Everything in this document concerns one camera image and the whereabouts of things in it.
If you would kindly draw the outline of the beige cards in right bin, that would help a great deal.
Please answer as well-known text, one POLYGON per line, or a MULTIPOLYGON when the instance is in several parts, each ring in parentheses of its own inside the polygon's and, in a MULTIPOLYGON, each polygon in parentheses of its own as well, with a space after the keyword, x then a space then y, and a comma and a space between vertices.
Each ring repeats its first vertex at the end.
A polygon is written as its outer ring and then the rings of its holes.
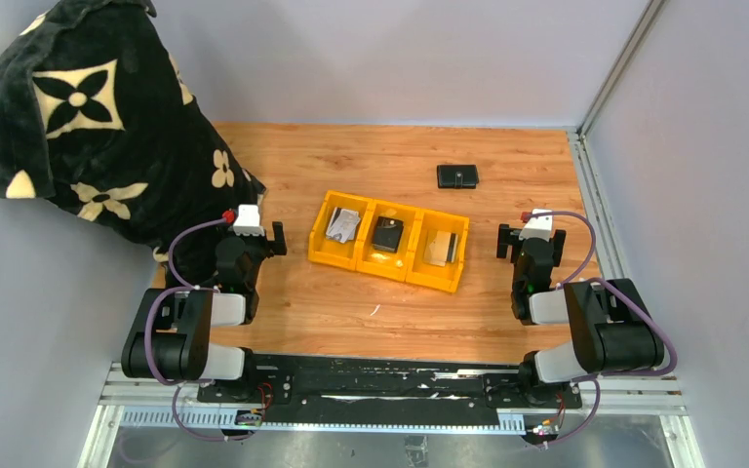
POLYGON ((454 232, 430 230, 426 239, 423 261, 439 267, 454 263, 458 241, 459 236, 454 232))

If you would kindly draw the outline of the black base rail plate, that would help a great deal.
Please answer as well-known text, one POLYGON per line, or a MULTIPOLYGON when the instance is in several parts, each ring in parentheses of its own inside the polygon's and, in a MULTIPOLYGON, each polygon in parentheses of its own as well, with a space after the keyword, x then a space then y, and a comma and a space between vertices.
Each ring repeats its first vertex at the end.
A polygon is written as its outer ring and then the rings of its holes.
POLYGON ((207 404, 269 403, 273 423, 491 426, 500 410, 578 410, 566 384, 524 384, 515 365, 255 354, 247 382, 199 390, 207 404))

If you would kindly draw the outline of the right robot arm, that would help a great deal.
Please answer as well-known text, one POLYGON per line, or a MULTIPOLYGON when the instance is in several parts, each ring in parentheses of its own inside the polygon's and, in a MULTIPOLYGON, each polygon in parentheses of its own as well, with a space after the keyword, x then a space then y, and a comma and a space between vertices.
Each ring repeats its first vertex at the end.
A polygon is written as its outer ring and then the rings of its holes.
POLYGON ((525 326, 569 327, 569 341, 531 351, 518 367, 512 389, 524 403, 542 407, 590 374, 649 371, 666 359, 661 336, 634 283, 626 278, 599 282, 552 283, 566 233, 516 229, 501 224, 496 255, 513 265, 511 310, 525 326))

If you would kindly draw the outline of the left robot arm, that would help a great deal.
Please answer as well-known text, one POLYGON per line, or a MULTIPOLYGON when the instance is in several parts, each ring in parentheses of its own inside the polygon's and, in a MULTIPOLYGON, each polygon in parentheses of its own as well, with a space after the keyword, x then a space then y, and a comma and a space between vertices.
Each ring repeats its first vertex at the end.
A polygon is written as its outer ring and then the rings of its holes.
POLYGON ((226 235, 215 249, 216 275, 201 286, 147 290, 122 349, 124 375, 167 385, 207 381, 237 403, 269 396, 253 351, 216 345, 211 331, 254 320, 260 267, 288 251, 283 223, 273 222, 272 232, 226 235))

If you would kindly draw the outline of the black floral blanket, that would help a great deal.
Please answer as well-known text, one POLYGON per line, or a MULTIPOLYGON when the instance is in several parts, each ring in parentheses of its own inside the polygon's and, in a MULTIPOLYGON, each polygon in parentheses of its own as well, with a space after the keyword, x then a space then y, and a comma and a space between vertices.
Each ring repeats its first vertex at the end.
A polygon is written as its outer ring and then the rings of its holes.
POLYGON ((211 221, 262 183, 203 114, 149 1, 60 1, 0 56, 0 198, 43 199, 215 277, 211 221))

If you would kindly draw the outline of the black wallet in middle bin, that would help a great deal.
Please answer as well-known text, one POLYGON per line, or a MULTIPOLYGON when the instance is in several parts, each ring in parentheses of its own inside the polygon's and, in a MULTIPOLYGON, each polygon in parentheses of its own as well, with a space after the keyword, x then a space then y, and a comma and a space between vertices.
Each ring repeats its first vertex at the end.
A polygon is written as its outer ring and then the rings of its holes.
POLYGON ((404 231, 404 222, 400 219, 379 216, 375 222, 372 246, 375 250, 387 253, 398 251, 404 231))

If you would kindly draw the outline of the yellow three-compartment bin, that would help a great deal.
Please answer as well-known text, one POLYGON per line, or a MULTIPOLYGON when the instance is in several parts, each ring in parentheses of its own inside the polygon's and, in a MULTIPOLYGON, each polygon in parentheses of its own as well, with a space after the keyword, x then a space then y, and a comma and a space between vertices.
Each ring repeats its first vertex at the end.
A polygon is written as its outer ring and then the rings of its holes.
POLYGON ((328 191, 309 235, 310 261, 447 293, 465 265, 467 217, 328 191))

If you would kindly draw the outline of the aluminium frame post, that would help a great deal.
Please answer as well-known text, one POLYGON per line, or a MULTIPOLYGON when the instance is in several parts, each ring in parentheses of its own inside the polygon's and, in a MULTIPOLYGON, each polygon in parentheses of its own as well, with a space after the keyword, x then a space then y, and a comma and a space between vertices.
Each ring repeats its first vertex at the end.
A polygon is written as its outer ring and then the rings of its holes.
POLYGON ((580 139, 585 139, 594 129, 624 73, 640 51, 640 48, 667 4, 667 0, 650 0, 646 2, 644 10, 616 57, 606 79, 591 102, 581 124, 576 129, 580 139))

